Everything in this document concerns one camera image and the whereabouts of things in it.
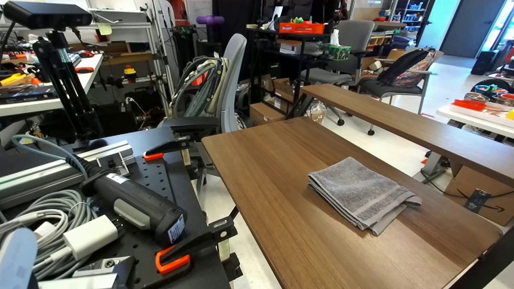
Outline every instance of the office chair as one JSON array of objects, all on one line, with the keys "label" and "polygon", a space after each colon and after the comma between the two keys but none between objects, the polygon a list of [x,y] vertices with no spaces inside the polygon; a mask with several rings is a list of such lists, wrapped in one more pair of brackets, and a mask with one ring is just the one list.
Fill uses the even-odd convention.
[{"label": "office chair", "polygon": [[[379,102],[389,98],[389,105],[392,105],[392,98],[395,95],[421,97],[417,106],[417,114],[421,114],[430,79],[429,68],[435,61],[435,58],[435,52],[409,52],[400,57],[389,66],[387,71],[381,73],[377,77],[361,79],[358,82],[358,92],[363,95],[371,95]],[[374,135],[372,126],[369,127],[368,135]]]},{"label": "office chair", "polygon": [[[366,45],[369,42],[371,33],[374,29],[372,21],[340,21],[339,29],[339,45],[350,47],[352,53],[348,60],[344,61],[328,61],[326,68],[313,68],[302,71],[302,79],[305,84],[334,84],[355,86],[361,76],[361,58],[366,53]],[[328,106],[337,116],[337,126],[344,126],[340,114]]]},{"label": "office chair", "polygon": [[246,42],[247,41],[244,36],[234,34],[226,44],[223,58],[228,61],[228,71],[218,87],[220,94],[215,102],[213,116],[173,118],[164,119],[159,124],[159,127],[170,127],[175,135],[186,135],[191,138],[191,142],[196,143],[196,151],[191,158],[197,161],[197,191],[201,191],[201,187],[205,182],[207,167],[212,164],[199,143],[201,138],[213,134],[241,130],[241,122],[239,116],[236,114],[234,103]]}]

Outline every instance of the black cable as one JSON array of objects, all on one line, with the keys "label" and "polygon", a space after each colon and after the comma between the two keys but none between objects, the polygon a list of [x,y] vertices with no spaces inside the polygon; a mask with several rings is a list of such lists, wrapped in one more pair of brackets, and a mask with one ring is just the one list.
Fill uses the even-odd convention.
[{"label": "black cable", "polygon": [[0,47],[0,63],[1,63],[1,60],[3,60],[5,45],[6,45],[6,42],[9,41],[9,36],[11,36],[13,29],[14,29],[14,26],[16,26],[16,23],[13,21],[11,26],[6,29],[6,34],[5,34],[5,37],[3,37],[3,42],[1,42],[1,47]]},{"label": "black cable", "polygon": [[[461,190],[456,190],[459,195],[450,195],[450,193],[440,190],[422,171],[421,171],[421,175],[422,175],[424,180],[427,180],[434,188],[437,188],[437,191],[443,193],[445,196],[461,198],[461,199],[470,201],[470,198],[466,196]],[[503,195],[488,196],[488,198],[493,199],[493,198],[506,196],[506,195],[512,195],[512,193],[514,193],[514,191],[506,191],[506,193],[503,193]],[[483,204],[482,208],[487,208],[487,209],[491,209],[491,211],[498,211],[498,212],[504,212],[504,208],[501,208],[501,206],[491,208],[491,206]]]}]

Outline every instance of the white floor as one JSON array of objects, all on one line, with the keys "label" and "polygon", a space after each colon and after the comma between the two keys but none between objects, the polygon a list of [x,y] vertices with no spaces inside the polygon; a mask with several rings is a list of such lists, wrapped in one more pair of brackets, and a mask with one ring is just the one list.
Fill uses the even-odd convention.
[{"label": "white floor", "polygon": [[[425,118],[446,122],[448,119],[438,118],[435,114],[437,108],[451,103],[454,98],[462,98],[464,94],[469,92],[469,89],[483,77],[470,76],[469,68],[440,63],[435,63],[430,71],[435,73],[435,76],[430,79],[429,94],[422,108],[422,114]],[[393,105],[414,113],[417,110],[417,102],[419,98],[397,97],[393,100]],[[323,126],[336,132],[342,138],[369,151],[379,159],[392,164],[401,172],[414,177],[422,167],[421,161],[427,153],[425,148],[398,138],[382,129],[376,129],[376,135],[368,137],[366,130],[369,124],[356,118],[345,118],[344,127],[337,127],[332,122],[332,119],[334,116],[328,116],[323,121]],[[437,180],[437,185],[443,188],[448,183],[448,180],[450,175],[443,175],[440,180]],[[234,208],[234,203],[230,198],[223,182],[217,177],[209,177],[207,187],[201,193],[201,203],[209,216],[209,220],[226,217],[230,211]],[[236,289],[279,288],[279,283],[276,281],[255,240],[252,238],[252,233],[246,227],[241,214],[236,219],[236,228],[239,235],[230,241],[230,248],[238,254],[244,275],[234,280],[231,286]],[[488,285],[488,289],[507,288],[514,288],[512,264],[495,281]]]}]

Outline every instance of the folded towel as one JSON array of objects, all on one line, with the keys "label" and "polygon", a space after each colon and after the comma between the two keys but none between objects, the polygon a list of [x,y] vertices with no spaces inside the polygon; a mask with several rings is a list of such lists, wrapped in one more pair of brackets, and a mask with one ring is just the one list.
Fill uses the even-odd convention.
[{"label": "folded towel", "polygon": [[353,158],[308,174],[308,183],[353,227],[374,235],[381,235],[406,204],[421,204],[421,198]]}]

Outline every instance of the black bag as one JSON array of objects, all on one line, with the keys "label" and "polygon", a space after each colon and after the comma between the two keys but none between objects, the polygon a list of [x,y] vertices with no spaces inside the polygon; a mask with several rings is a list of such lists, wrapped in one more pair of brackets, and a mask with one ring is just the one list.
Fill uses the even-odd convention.
[{"label": "black bag", "polygon": [[392,86],[395,79],[413,68],[416,63],[422,61],[429,55],[427,50],[414,50],[401,55],[387,71],[377,76],[377,81],[384,86]]}]

